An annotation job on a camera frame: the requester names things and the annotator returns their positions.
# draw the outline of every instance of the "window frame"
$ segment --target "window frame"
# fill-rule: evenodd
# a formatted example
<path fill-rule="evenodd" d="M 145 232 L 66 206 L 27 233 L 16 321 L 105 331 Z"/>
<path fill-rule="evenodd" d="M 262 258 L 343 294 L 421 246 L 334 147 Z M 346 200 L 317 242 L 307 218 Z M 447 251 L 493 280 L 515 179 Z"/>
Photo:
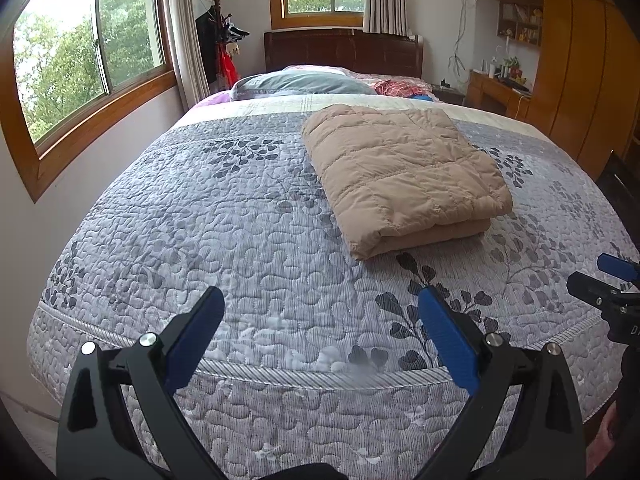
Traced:
<path fill-rule="evenodd" d="M 13 27 L 0 43 L 0 80 L 3 81 L 0 85 L 0 126 L 18 174 L 34 203 L 95 139 L 147 101 L 176 85 L 162 0 L 154 0 L 154 7 L 157 19 L 156 40 L 164 63 L 115 87 L 107 73 L 109 91 L 68 115 L 47 132 L 37 145 L 31 140 L 18 94 Z M 95 13 L 100 35 L 97 0 Z M 102 63 L 107 72 L 104 42 L 98 40 L 96 49 L 98 62 Z M 98 70 L 102 80 L 102 69 L 98 67 Z"/>
<path fill-rule="evenodd" d="M 364 14 L 345 10 L 331 10 L 329 12 L 296 12 L 289 13 L 287 0 L 269 0 L 271 7 L 271 28 L 300 28 L 300 27 L 356 27 L 362 28 Z M 331 0 L 332 9 L 335 0 Z"/>

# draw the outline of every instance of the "gray floral bedspread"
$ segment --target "gray floral bedspread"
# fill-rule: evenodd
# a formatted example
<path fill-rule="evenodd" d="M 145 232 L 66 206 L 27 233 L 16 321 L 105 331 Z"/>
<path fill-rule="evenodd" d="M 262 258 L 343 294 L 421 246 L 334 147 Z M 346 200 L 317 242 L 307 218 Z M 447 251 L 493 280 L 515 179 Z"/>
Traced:
<path fill-rule="evenodd" d="M 607 279 L 595 267 L 601 252 L 638 252 L 564 152 L 457 122 L 502 168 L 513 213 L 482 236 L 356 262 L 300 140 L 307 116 L 174 128 L 116 179 L 57 261 L 30 328 L 33 373 L 53 396 L 62 400 L 84 341 L 132 344 L 216 285 L 224 320 L 176 399 L 229 478 L 306 462 L 350 478 L 412 478 L 466 400 L 418 320 L 428 283 L 514 345 L 561 343 L 585 417 L 610 396 L 622 348 L 565 281 L 574 270 Z M 516 393 L 482 462 L 500 446 Z M 132 390 L 126 400 L 161 463 Z"/>

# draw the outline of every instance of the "metal screw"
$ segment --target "metal screw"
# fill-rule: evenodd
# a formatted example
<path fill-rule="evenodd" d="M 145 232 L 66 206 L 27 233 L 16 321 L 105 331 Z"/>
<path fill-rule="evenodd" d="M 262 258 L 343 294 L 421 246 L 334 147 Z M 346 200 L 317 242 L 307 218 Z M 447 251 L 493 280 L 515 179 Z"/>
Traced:
<path fill-rule="evenodd" d="M 549 343 L 546 346 L 546 351 L 551 355 L 560 355 L 562 353 L 562 349 L 558 343 Z"/>
<path fill-rule="evenodd" d="M 95 343 L 93 341 L 87 341 L 80 347 L 80 351 L 84 355 L 91 355 L 95 351 Z"/>
<path fill-rule="evenodd" d="M 489 334 L 487 334 L 484 337 L 484 340 L 486 341 L 486 343 L 489 346 L 495 346 L 495 347 L 498 347 L 502 343 L 504 343 L 504 339 L 502 339 L 502 336 L 500 334 L 495 333 L 495 332 L 490 332 Z"/>
<path fill-rule="evenodd" d="M 142 346 L 153 346 L 156 344 L 157 340 L 158 336 L 153 332 L 147 332 L 146 334 L 141 335 L 140 339 L 138 339 Z"/>

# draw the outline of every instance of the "folded comforter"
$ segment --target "folded comforter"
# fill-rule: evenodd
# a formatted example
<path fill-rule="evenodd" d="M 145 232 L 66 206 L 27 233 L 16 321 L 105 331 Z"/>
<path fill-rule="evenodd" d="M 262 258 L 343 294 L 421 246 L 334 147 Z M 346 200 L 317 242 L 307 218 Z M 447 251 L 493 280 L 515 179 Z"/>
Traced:
<path fill-rule="evenodd" d="M 357 260 L 484 232 L 511 212 L 494 160 L 437 108 L 332 105 L 309 117 L 302 136 Z"/>

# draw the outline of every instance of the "wooden headboard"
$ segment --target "wooden headboard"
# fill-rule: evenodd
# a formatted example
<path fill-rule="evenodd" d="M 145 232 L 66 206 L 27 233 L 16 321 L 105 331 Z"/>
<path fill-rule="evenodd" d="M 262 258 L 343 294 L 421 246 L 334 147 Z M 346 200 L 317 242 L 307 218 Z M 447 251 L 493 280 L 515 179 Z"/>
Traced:
<path fill-rule="evenodd" d="M 367 34 L 357 28 L 264 33 L 267 72 L 289 65 L 340 66 L 365 74 L 422 77 L 422 38 Z"/>

